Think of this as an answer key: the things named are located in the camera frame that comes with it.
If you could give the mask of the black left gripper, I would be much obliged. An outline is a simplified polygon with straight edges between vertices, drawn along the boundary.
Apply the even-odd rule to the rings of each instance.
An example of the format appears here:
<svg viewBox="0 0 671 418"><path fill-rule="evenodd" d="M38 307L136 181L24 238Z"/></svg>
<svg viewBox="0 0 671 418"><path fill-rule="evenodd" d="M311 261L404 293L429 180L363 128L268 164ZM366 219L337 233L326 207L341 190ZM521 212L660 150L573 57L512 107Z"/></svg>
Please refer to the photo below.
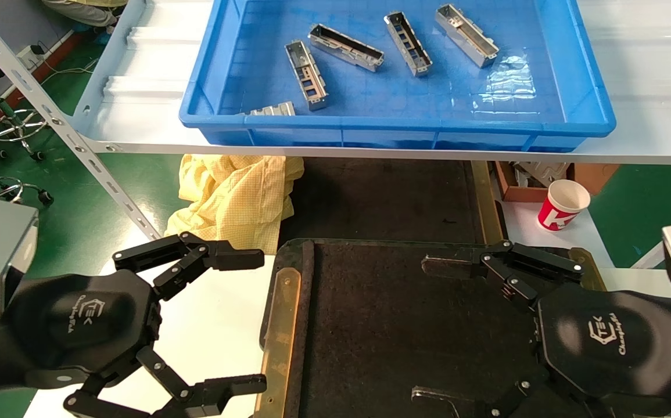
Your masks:
<svg viewBox="0 0 671 418"><path fill-rule="evenodd" d="M220 416L236 396L261 394L263 374L185 383L151 346L161 323L158 299L169 301L208 270L237 272L264 266L259 249L235 249L227 240L202 240L190 232L114 253L118 272L28 280L4 314L27 359L26 387L40 390L83 384L64 400L75 417ZM153 281L136 273L171 264ZM154 413L99 399L141 365L171 398Z"/></svg>

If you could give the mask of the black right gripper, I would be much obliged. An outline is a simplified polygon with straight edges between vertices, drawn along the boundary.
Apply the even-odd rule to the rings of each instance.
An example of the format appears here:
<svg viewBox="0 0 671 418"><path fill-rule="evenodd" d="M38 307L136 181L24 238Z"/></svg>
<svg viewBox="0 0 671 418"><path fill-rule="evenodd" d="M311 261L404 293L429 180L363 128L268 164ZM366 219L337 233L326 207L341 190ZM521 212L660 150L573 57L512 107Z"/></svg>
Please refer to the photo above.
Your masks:
<svg viewBox="0 0 671 418"><path fill-rule="evenodd" d="M671 416L671 297L584 289L582 265L511 241L462 247L453 257L426 255L421 268L440 278L468 272L514 306L537 307L541 361L550 379L522 378L491 401L416 386L412 401L447 403L454 417L510 417L551 380L596 410ZM561 287L550 292L540 282Z"/></svg>

